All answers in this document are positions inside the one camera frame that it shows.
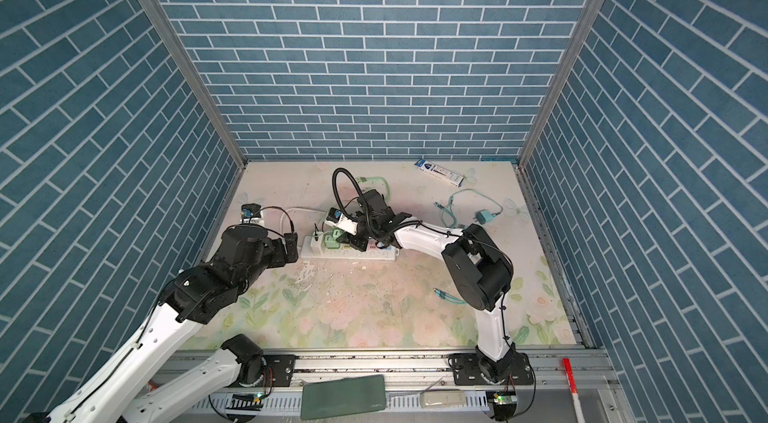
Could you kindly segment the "green charger plug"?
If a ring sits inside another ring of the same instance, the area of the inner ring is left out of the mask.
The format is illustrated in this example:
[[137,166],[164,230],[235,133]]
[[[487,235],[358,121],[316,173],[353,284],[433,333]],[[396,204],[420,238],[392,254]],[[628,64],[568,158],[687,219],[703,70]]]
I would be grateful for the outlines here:
[[338,241],[338,238],[342,235],[343,233],[337,229],[325,233],[323,237],[323,246],[328,250],[340,249],[341,243]]

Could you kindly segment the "white power strip coloured sockets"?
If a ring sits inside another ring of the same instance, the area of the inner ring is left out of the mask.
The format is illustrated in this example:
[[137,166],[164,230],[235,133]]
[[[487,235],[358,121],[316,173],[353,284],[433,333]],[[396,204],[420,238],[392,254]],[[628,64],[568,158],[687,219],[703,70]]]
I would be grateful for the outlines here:
[[[280,230],[284,229],[286,220],[288,217],[292,217],[295,213],[306,213],[312,216],[319,217],[317,225],[324,233],[333,231],[336,228],[331,227],[325,222],[327,211],[323,211],[315,208],[307,207],[290,207],[286,209],[287,213],[280,217]],[[371,242],[366,252],[355,250],[348,244],[344,243],[344,234],[338,238],[341,243],[341,248],[337,250],[328,250],[323,246],[323,252],[321,255],[315,255],[310,251],[309,240],[312,235],[314,227],[309,233],[307,233],[303,240],[299,243],[299,257],[303,261],[348,261],[353,264],[359,264],[362,262],[394,262],[398,256],[399,251],[394,247],[379,248],[375,242]]]

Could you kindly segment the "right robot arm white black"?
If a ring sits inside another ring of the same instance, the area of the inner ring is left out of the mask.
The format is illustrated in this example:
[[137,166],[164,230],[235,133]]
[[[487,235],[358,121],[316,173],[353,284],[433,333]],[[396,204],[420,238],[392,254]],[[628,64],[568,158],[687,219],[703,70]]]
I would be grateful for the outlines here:
[[412,250],[445,263],[459,297],[474,309],[478,353],[496,363],[512,349],[504,319],[505,297],[514,277],[509,257],[477,224],[450,229],[396,213],[375,190],[356,197],[358,209],[331,209],[326,222],[345,233],[358,250],[373,241]]

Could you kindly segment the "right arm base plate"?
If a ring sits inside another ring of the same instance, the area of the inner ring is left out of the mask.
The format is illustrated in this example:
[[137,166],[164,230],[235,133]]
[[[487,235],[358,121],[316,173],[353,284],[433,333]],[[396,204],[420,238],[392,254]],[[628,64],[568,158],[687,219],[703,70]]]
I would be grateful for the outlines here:
[[454,353],[448,356],[448,366],[456,386],[532,385],[534,371],[526,354],[511,349],[498,361],[482,352]]

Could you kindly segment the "white charger with black cable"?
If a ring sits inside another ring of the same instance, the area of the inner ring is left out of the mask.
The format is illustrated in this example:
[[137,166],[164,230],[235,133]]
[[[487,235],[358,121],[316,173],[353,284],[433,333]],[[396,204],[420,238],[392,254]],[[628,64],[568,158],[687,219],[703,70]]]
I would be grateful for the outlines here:
[[317,225],[314,225],[314,230],[309,240],[309,248],[313,254],[322,254],[324,236],[325,233]]

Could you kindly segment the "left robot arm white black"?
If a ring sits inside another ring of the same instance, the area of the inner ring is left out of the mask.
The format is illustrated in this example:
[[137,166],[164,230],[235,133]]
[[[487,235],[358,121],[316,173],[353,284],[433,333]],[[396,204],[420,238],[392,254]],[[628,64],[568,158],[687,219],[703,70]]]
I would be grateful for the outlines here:
[[298,258],[295,232],[280,235],[256,224],[228,227],[213,257],[172,279],[137,331],[80,389],[27,421],[170,422],[232,384],[270,389],[273,373],[263,351],[243,334],[159,388],[146,386],[182,344],[234,304],[265,270]]

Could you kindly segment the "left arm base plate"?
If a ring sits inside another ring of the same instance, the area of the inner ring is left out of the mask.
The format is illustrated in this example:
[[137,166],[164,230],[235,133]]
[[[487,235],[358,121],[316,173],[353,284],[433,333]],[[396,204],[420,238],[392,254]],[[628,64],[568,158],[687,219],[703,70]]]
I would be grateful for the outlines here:
[[261,359],[259,378],[255,385],[265,389],[287,388],[291,385],[297,356],[293,354],[266,354]]

